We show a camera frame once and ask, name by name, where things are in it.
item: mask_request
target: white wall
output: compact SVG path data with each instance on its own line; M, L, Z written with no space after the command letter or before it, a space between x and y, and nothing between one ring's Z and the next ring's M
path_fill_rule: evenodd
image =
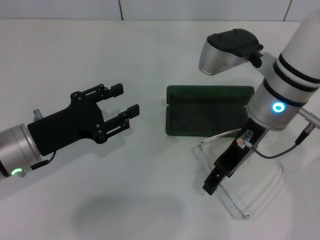
M290 0L121 0L125 20L282 21Z
M320 8L320 0L292 0L286 21L302 21L313 10Z
M290 0L120 0L125 20L283 21ZM292 0L286 21L301 21L320 0ZM0 0L0 19L121 20L119 0Z
M0 0L2 19L121 20L118 0Z

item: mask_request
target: black stripe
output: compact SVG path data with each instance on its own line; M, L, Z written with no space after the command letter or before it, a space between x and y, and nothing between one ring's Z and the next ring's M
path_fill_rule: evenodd
M305 86L300 83L297 83L296 81L293 81L290 77L287 77L278 67L277 63L274 62L273 64L273 70L275 73L287 84L291 85L292 87L295 87L296 89L305 91L305 92L315 92L318 90L319 87L310 87L310 86Z
M2 173L3 176L6 178L10 177L11 175L8 173L2 162L0 161L0 172Z
M265 89L272 95L274 96L276 99L280 100L281 102L284 102L285 104L291 105L293 107L303 107L306 102L296 102L296 101L292 101L290 99L285 98L284 96L280 95L279 93L277 93L275 90L273 90L270 85L267 83L267 80L264 79L263 80L263 86L265 87Z
M280 54L279 56L279 61L290 73L296 75L297 77L313 84L320 84L320 79L307 76L302 72L299 72L298 70L296 70L294 67L292 67L289 63L286 62L282 54Z

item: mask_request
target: glowing green light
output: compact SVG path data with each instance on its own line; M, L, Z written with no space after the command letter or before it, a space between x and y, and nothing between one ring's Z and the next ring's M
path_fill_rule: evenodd
M20 173L20 172L22 172L22 168L17 168L12 171L11 175L15 175L16 173Z

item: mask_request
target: end effector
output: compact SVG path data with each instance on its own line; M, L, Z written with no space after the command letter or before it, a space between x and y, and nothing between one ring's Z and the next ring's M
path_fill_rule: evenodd
M124 93L121 83L110 89L103 84L70 95L70 105L52 115L42 117L35 110L34 122L20 124L0 132L0 180L12 175L24 177L27 172L51 162L56 151L80 139L92 139L97 144L130 128L129 119L140 114L133 105L118 116L104 121L97 103ZM53 153L49 160L42 156Z

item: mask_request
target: cable connector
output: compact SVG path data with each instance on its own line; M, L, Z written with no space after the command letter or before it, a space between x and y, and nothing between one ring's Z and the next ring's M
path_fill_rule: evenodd
M253 144L251 142L249 142L248 140L244 141L244 145L246 145L248 148L252 148Z
M304 119L307 120L312 126L314 126L317 129L320 129L320 118L318 118L316 115L314 115L311 112L308 112L304 108L300 108L298 113L302 117L304 117Z
M315 129L315 127L309 123L295 140L295 145L300 145L310 135L313 129Z
M242 134L239 138L236 139L236 143L241 148L244 148L245 146L247 146L248 148L251 148L252 144L249 141L253 136L254 136L254 132L251 130L247 130L244 134Z

